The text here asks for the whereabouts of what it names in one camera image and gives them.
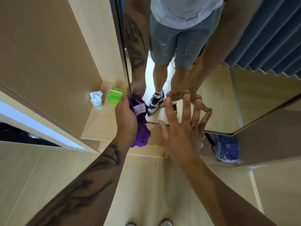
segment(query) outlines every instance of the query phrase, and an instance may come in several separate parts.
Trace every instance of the sneaker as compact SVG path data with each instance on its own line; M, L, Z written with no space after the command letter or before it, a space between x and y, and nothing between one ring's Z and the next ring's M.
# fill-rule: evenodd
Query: sneaker
M175 114L178 115L177 103L172 104L173 109L175 110Z
M148 107L148 116L154 114L159 108L160 105L163 103L164 100L164 92L162 91L163 96L160 94L154 93L151 100L150 105Z
M137 226L134 222L129 222L126 224L126 226Z
M172 222L169 219L164 219L161 221L159 226L172 226Z

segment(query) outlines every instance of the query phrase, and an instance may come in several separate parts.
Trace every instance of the gray shorts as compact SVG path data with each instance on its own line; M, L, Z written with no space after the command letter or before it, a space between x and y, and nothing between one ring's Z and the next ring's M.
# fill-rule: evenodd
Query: gray shorts
M167 65L175 54L175 64L190 69L206 41L219 24L224 4L203 20L188 29L173 29L164 26L150 15L150 55L156 65Z

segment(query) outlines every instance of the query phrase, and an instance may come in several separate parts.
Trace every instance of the purple cloth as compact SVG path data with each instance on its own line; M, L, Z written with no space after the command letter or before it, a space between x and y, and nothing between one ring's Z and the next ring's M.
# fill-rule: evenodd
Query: purple cloth
M137 135L136 139L131 145L131 147L143 147L146 144L148 144L148 139L151 136L151 132L146 126L146 114L148 111L148 106L145 104L145 102L142 100L141 97L138 95L132 95L132 100L128 96L128 100L130 102L130 109L133 111L133 113L136 114L137 117L137 122L138 122L138 130L137 130Z

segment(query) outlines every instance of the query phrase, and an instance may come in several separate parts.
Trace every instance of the curtain fold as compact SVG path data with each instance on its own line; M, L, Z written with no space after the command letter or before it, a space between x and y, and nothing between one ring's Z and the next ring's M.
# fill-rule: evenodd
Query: curtain fold
M301 78L301 0L263 0L225 62Z

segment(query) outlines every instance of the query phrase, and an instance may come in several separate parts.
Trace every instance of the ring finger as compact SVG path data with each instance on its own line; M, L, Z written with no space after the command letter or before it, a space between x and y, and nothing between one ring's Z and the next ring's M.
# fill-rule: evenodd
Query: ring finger
M197 99L194 103L194 109L191 117L191 124L193 124L192 128L197 127L199 125L201 109L202 109L202 100Z

